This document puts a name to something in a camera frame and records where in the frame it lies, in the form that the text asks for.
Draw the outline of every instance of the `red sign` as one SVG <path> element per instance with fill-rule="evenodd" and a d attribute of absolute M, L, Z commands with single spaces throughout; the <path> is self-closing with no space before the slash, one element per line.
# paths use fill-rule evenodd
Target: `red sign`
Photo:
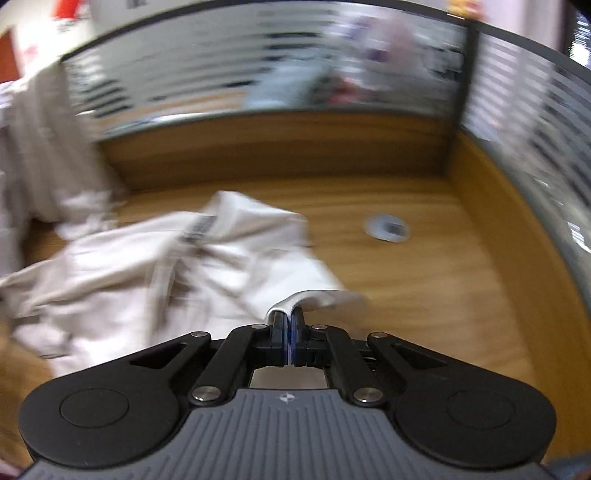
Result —
<path fill-rule="evenodd" d="M 53 18 L 69 18 L 74 20 L 76 18 L 76 11 L 82 0 L 57 0 L 56 7 L 53 11 Z"/>

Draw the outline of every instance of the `white wall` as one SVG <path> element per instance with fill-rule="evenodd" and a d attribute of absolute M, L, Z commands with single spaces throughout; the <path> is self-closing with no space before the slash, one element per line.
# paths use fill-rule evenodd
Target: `white wall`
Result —
<path fill-rule="evenodd" d="M 97 35 L 102 35 L 141 18 L 174 8 L 198 3 L 200 0 L 146 0 L 146 5 L 131 7 L 129 0 L 90 0 L 90 12 Z"/>
<path fill-rule="evenodd" d="M 51 13 L 57 0 L 9 0 L 0 9 L 0 33 L 14 27 L 17 62 L 24 74 L 36 72 L 60 55 L 114 28 L 196 0 L 145 0 L 131 7 L 130 0 L 89 0 L 92 21 L 78 22 L 70 31 L 58 32 Z M 445 8 L 447 0 L 418 0 Z M 557 48 L 561 26 L 561 0 L 482 0 L 485 19 L 492 25 Z M 24 52 L 36 48 L 32 63 Z"/>
<path fill-rule="evenodd" d="M 561 0 L 480 0 L 484 20 L 537 42 L 558 48 L 562 25 Z M 430 7 L 447 8 L 447 0 L 417 0 Z"/>
<path fill-rule="evenodd" d="M 51 14 L 56 0 L 9 0 L 0 9 L 0 32 L 13 28 L 14 49 L 21 74 L 31 75 L 62 54 L 95 38 L 92 22 L 79 21 L 66 32 L 59 32 Z M 37 54 L 26 61 L 27 49 Z"/>

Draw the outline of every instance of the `crumpled fabric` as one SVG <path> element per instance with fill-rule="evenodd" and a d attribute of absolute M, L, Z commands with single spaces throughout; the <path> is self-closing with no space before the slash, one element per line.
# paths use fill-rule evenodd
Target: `crumpled fabric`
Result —
<path fill-rule="evenodd" d="M 195 239 L 196 225 L 212 218 Z M 311 304 L 323 307 L 363 304 L 308 246 L 303 216 L 218 192 L 200 213 L 76 240 L 0 279 L 0 293 L 21 324 L 14 337 L 64 375 L 195 330 L 225 338 L 302 291 L 316 291 Z M 343 292 L 317 292 L 335 290 Z"/>
<path fill-rule="evenodd" d="M 12 98 L 9 87 L 0 85 L 0 276 L 22 268 L 20 242 L 31 217 L 16 146 L 6 121 Z"/>
<path fill-rule="evenodd" d="M 113 228 L 125 188 L 103 161 L 72 109 L 60 62 L 12 86 L 9 132 L 31 215 L 59 223 L 66 239 Z"/>

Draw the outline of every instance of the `wooden surface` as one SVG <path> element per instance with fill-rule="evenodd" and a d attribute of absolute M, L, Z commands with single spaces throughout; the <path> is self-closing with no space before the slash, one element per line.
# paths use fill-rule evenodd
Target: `wooden surface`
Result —
<path fill-rule="evenodd" d="M 368 317 L 354 326 L 358 330 L 385 330 L 534 383 L 524 341 L 491 259 L 445 179 L 223 181 L 136 194 L 120 209 L 120 222 L 199 210 L 219 189 L 239 190 L 308 217 L 314 253 L 347 288 L 370 300 Z M 411 239 L 389 244 L 369 237 L 363 223 L 376 212 L 406 220 Z M 63 245 L 49 229 L 36 228 L 33 240 L 27 250 L 30 260 L 46 258 Z M 0 377 L 0 393 L 11 389 L 0 422 L 8 420 L 14 438 L 17 404 L 48 372 L 32 355 L 23 360 L 16 346 L 5 349 L 1 358 L 1 368 L 12 372 L 12 383 Z M 17 449 L 14 442 L 9 447 Z"/>
<path fill-rule="evenodd" d="M 390 113 L 223 116 L 101 144 L 132 190 L 199 181 L 318 174 L 443 172 L 444 126 Z"/>
<path fill-rule="evenodd" d="M 557 410 L 550 455 L 591 449 L 591 322 L 564 261 L 521 195 L 464 135 L 449 177 L 512 300 L 538 387 Z"/>

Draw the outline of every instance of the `metal rivet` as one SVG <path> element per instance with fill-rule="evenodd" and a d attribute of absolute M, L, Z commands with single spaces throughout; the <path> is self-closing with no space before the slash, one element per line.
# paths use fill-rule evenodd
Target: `metal rivet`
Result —
<path fill-rule="evenodd" d="M 380 390 L 373 387 L 358 388 L 353 392 L 354 399 L 363 403 L 376 402 L 381 400 L 383 396 L 384 394 Z"/>
<path fill-rule="evenodd" d="M 192 392 L 192 395 L 197 401 L 212 401 L 217 400 L 220 395 L 222 395 L 222 392 L 218 387 L 205 385 L 203 387 L 195 388 Z"/>

